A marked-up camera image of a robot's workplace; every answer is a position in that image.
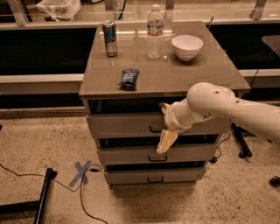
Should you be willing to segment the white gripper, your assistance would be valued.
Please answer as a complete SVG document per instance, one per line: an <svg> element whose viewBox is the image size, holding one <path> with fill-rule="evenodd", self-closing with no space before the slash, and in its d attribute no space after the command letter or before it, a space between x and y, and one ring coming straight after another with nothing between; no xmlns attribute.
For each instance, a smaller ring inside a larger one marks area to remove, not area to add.
<svg viewBox="0 0 280 224"><path fill-rule="evenodd" d="M191 125L184 125L177 118L176 108L178 105L178 102L174 102L173 104L160 102L158 104L164 114L164 123L167 129L163 129L161 132L157 154L165 154L177 140L177 133L182 133L191 128Z"/></svg>

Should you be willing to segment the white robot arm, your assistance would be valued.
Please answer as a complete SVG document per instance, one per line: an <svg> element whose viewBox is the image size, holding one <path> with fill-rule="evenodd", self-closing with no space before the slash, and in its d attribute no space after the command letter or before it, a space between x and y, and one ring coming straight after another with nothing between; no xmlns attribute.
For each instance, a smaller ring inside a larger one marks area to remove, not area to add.
<svg viewBox="0 0 280 224"><path fill-rule="evenodd" d="M232 90L201 82L193 85L182 101L169 105L161 103L163 129L157 146L165 154L178 138L196 123L214 118L229 120L245 130L280 146L280 108L265 103L247 101L235 96Z"/></svg>

